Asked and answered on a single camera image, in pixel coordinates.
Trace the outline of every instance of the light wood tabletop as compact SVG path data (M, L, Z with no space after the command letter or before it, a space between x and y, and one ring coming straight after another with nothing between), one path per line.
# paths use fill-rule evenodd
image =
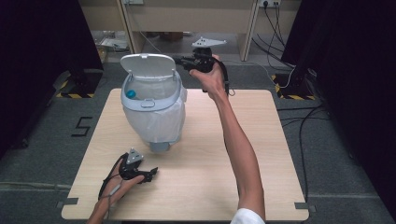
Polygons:
M306 220L296 209L304 195L290 156L272 94L237 90L230 96L240 125L253 145L264 187L269 221ZM88 219L103 179L117 158L133 147L145 156L139 170L159 167L150 183L133 187L111 209L110 219L153 221L231 220L238 194L224 146L219 113L201 90L188 90L186 119L179 142L169 151L153 153L129 125L120 89L107 99L66 204L65 219Z

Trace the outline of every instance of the gray carpet floor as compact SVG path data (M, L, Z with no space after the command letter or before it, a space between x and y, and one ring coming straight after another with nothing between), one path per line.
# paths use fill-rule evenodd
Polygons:
M241 89L270 90L278 109L321 104L320 99L279 99L265 70L258 65L226 65L236 93ZM119 63L105 63L104 67L93 98L53 98L29 136L29 147L9 150L0 160L0 223L84 223L84 220L64 220L62 202L73 184L109 92L120 88L126 77ZM275 72L267 69L270 75ZM186 71L180 67L177 70L186 88L200 88L198 81ZM59 89L65 75L54 83L56 88ZM299 147L302 120L299 118L309 111L278 111L303 191L304 167ZM91 128L85 137L72 137L84 132L76 129L81 117L92 117L81 123ZM321 108L311 118L314 119L304 123L302 141L308 203L317 211L311 213L305 223L395 223L362 168L349 157L331 113Z

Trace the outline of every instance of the white sleeve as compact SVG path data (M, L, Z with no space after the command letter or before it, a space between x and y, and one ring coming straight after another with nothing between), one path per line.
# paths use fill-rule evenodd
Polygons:
M231 224L265 224L265 222L257 213L250 209L240 208L233 216Z

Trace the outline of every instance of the open lid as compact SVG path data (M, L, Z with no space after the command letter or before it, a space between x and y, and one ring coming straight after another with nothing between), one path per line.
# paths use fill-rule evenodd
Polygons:
M175 61L162 54L130 54L123 56L120 64L133 77L172 77L176 71Z

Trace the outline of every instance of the electrical socket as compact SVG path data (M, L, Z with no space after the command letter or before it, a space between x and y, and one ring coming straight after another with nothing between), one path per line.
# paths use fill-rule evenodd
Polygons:
M267 2L267 8L275 8L280 6L281 0L261 0L260 7L264 7L264 2Z

